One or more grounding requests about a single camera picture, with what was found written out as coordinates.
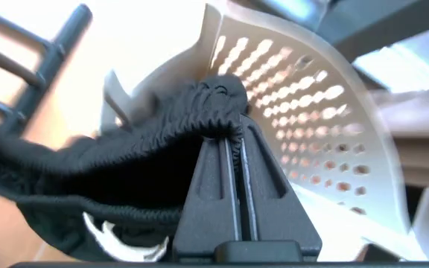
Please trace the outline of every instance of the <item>laundry basket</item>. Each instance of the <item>laundry basket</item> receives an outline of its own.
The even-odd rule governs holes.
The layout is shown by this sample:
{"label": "laundry basket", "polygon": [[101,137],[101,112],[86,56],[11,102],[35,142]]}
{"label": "laundry basket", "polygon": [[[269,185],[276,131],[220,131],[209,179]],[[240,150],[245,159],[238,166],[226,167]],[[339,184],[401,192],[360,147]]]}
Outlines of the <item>laundry basket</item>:
{"label": "laundry basket", "polygon": [[242,79],[250,117],[320,233],[320,261],[354,259],[367,243],[425,259],[410,232],[395,148],[366,89],[334,48],[292,22],[229,1],[208,3],[198,41],[132,96],[107,76],[101,130],[116,118],[149,115],[152,91],[226,73]]}

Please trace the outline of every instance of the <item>gathered fabric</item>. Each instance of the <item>gathered fabric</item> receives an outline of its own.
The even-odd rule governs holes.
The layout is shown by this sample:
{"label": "gathered fabric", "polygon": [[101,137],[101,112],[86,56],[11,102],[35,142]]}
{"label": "gathered fabric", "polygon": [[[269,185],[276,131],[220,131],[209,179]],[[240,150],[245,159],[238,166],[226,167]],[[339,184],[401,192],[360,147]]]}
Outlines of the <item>gathered fabric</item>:
{"label": "gathered fabric", "polygon": [[83,212],[98,225],[115,224],[128,245],[162,243],[176,231],[203,139],[229,139],[238,166],[240,114],[248,105],[231,75],[174,92],[141,124],[56,151],[0,133],[0,195],[16,202],[42,239],[74,258],[110,260],[84,226]]}

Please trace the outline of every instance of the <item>white plastic laundry basket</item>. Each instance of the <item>white plastic laundry basket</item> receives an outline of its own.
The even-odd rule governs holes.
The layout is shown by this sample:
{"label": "white plastic laundry basket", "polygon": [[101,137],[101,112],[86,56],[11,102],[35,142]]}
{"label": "white plastic laundry basket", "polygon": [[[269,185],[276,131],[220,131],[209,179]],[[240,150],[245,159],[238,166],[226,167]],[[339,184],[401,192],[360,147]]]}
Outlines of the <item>white plastic laundry basket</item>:
{"label": "white plastic laundry basket", "polygon": [[150,91],[225,73],[243,80],[250,116],[322,237],[320,261],[352,260],[366,243],[425,259],[410,233],[396,151],[366,89],[335,49],[292,22],[229,1],[207,4],[199,40],[133,96],[107,77],[101,129],[150,114]]}

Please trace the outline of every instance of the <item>floor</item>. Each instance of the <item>floor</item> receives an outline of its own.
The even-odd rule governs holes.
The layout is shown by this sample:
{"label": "floor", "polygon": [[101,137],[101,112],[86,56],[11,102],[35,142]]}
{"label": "floor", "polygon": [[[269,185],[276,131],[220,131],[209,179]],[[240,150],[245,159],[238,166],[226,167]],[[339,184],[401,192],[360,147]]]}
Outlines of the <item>floor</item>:
{"label": "floor", "polygon": [[[76,0],[0,0],[0,16],[52,39],[78,4]],[[24,134],[27,140],[54,149],[74,135],[96,131],[104,76],[111,68],[126,89],[133,88],[159,64],[196,41],[204,8],[202,1],[195,0],[150,1],[144,8],[132,1],[88,0],[86,4],[93,13],[92,24]],[[174,8],[181,12],[171,12]],[[36,51],[1,34],[0,52],[33,70],[39,62]],[[22,86],[18,77],[0,69],[0,101],[15,103]],[[65,260],[71,258],[44,243],[15,204],[0,197],[0,268],[21,261]]]}

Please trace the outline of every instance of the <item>black fabric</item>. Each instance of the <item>black fabric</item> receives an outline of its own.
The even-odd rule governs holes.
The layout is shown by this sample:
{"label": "black fabric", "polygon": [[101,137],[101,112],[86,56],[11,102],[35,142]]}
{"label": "black fabric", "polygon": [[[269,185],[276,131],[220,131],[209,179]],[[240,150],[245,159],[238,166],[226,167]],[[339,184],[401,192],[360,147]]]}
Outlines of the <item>black fabric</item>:
{"label": "black fabric", "polygon": [[58,151],[0,134],[0,195],[16,202],[42,239],[75,258],[109,260],[83,211],[114,223],[131,245],[161,243],[176,230],[203,137],[229,138],[236,165],[247,108],[234,76],[174,90],[143,124]]}

